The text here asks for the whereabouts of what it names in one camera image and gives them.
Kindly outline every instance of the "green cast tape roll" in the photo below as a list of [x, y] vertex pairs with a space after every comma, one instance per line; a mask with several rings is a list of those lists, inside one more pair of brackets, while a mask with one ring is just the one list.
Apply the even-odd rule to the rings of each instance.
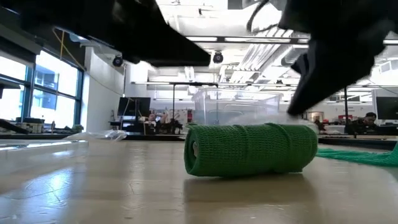
[[185, 138], [185, 169], [208, 177], [301, 172], [317, 146], [317, 135], [302, 125], [192, 125]]

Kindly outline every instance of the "green mesh fabric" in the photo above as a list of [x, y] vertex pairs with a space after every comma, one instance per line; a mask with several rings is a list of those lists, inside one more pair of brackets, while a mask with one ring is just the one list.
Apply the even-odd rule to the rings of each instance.
[[315, 157], [317, 143], [317, 135], [301, 125], [192, 125], [185, 138], [185, 169], [208, 177], [301, 172]]
[[395, 146], [393, 151], [385, 153], [319, 149], [317, 156], [367, 165], [397, 167], [398, 144]]

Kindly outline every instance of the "black monitor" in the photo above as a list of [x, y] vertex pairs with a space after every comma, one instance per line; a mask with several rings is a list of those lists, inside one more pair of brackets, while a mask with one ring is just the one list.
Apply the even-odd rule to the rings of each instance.
[[398, 97], [376, 97], [378, 119], [398, 119]]
[[150, 115], [149, 107], [150, 97], [120, 97], [118, 116], [148, 117]]

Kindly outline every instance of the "transparent plastic bin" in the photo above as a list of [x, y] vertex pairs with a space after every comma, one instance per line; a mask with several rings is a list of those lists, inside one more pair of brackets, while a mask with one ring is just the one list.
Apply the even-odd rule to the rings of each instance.
[[194, 96], [193, 122], [196, 124], [231, 124], [238, 116], [256, 119], [278, 114], [280, 93], [262, 91], [200, 89]]

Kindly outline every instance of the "table surface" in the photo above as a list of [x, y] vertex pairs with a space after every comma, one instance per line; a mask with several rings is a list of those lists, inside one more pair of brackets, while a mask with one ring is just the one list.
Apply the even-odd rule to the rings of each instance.
[[315, 158], [302, 174], [214, 179], [185, 172], [182, 142], [89, 150], [0, 178], [0, 223], [398, 223], [395, 168]]

